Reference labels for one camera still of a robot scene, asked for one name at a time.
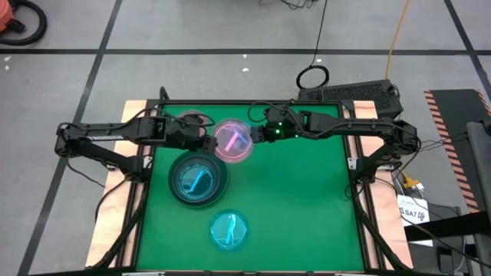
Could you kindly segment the black metal beam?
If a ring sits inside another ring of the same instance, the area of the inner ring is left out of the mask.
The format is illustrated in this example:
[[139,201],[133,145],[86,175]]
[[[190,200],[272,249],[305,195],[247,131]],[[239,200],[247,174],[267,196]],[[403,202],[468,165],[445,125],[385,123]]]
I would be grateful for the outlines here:
[[487,212],[475,212],[422,224],[411,222],[404,227],[404,231],[409,242],[475,234],[491,235],[491,216]]

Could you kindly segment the white paper label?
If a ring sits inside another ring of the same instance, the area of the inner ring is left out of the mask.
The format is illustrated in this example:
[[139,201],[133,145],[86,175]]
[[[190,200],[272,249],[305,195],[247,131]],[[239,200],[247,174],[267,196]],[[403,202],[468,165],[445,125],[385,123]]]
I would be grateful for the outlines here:
[[397,196],[400,215],[403,217],[403,226],[421,224],[430,221],[427,202],[406,195]]

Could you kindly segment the green table mat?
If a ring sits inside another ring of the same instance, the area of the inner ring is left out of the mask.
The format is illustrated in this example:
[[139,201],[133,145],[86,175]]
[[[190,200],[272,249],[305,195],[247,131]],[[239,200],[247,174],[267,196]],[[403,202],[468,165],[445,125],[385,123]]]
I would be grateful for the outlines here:
[[[140,238],[140,270],[361,271],[364,267],[352,202],[344,191],[344,141],[303,138],[260,143],[228,165],[224,194],[212,205],[178,202],[167,180],[177,149],[155,152]],[[249,231],[239,248],[212,241],[213,217],[240,212]]]

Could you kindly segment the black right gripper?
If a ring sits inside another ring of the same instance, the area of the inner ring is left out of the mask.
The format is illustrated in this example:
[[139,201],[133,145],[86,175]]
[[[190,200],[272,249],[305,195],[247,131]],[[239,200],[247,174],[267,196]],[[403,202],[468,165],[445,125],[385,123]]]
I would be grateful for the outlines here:
[[250,136],[254,144],[307,136],[302,113],[291,108],[268,108],[265,116],[267,122],[264,126],[251,127]]

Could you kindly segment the black perforated computer case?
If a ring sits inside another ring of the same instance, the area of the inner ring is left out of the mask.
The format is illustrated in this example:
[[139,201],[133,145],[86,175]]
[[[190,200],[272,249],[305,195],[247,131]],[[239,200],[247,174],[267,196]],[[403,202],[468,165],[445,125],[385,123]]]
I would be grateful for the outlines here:
[[302,89],[298,92],[301,102],[326,104],[339,102],[354,111],[355,101],[372,101],[379,120],[400,125],[397,117],[404,110],[400,103],[400,92],[389,80],[373,80],[353,84]]

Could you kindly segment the pink transparent plastic plate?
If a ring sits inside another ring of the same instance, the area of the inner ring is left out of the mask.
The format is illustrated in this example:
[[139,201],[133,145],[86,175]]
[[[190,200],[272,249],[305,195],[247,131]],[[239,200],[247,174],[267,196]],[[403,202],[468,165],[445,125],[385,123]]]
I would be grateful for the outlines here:
[[225,119],[213,129],[218,146],[215,154],[225,163],[240,163],[252,153],[254,143],[250,126],[239,119]]
[[187,110],[178,115],[179,118],[198,118],[199,124],[203,125],[203,127],[199,128],[199,135],[200,136],[205,136],[206,135],[206,125],[209,123],[208,117],[206,117],[203,113],[199,112],[198,110]]

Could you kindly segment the wooden table board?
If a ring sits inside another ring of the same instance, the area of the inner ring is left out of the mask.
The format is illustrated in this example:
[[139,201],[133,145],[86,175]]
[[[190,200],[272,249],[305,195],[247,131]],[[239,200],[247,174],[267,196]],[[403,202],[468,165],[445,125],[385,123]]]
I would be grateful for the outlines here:
[[[377,118],[377,110],[373,101],[355,100],[354,111],[345,110],[344,117],[373,119]],[[348,142],[350,155],[353,158],[369,156],[383,146],[383,140],[375,136],[348,136]],[[375,176],[377,177],[375,182],[360,194],[361,205],[367,213],[370,213],[372,221],[376,219],[378,232],[395,255],[407,267],[413,268],[392,175],[382,169],[378,170]],[[387,258],[377,256],[381,251],[375,246],[374,239],[366,228],[364,233],[370,267],[393,270]]]
[[[146,100],[127,100],[124,105],[121,122],[124,123],[129,120],[138,111],[145,108],[146,105]],[[114,151],[123,156],[133,156],[137,155],[138,146],[131,142],[120,141],[115,143]],[[123,178],[124,175],[119,170],[109,172],[105,182],[104,195],[121,182]],[[136,211],[142,191],[142,183],[125,182],[101,203],[87,256],[86,268],[95,265],[110,249],[117,236],[124,229],[126,221]],[[137,225],[133,227],[116,258],[110,263],[110,268],[132,265],[131,258],[136,232]]]

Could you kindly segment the blue transparent plastic plate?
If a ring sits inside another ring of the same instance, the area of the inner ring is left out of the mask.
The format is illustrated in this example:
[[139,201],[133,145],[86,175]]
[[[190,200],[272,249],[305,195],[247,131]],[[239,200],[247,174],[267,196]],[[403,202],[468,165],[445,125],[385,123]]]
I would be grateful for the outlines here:
[[173,174],[172,189],[176,197],[189,205],[211,199],[219,187],[218,176],[210,164],[180,164]]
[[211,242],[222,251],[235,251],[241,248],[249,236],[249,223],[246,217],[235,209],[217,212],[209,223]]

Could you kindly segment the dark grey furniture panel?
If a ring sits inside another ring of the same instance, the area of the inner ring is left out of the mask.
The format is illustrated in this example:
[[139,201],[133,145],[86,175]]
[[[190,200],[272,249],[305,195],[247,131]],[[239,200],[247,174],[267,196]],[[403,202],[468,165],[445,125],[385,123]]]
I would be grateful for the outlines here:
[[469,122],[466,131],[473,154],[484,210],[471,214],[481,275],[491,276],[491,121]]

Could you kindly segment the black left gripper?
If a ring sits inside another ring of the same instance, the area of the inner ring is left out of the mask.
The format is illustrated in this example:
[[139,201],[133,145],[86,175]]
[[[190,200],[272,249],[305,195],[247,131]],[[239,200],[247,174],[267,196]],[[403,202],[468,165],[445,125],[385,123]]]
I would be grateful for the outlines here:
[[181,125],[176,121],[166,125],[166,146],[182,150],[198,150],[214,153],[218,146],[214,136],[206,135],[206,128],[201,126]]

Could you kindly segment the black mat with striped edge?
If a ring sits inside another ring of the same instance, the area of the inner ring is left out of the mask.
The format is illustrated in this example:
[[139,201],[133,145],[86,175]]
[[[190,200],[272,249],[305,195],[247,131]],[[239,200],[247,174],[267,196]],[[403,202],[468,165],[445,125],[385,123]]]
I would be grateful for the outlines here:
[[467,210],[482,212],[486,203],[474,163],[466,125],[491,119],[491,108],[477,89],[425,90],[426,99],[443,148],[452,166]]

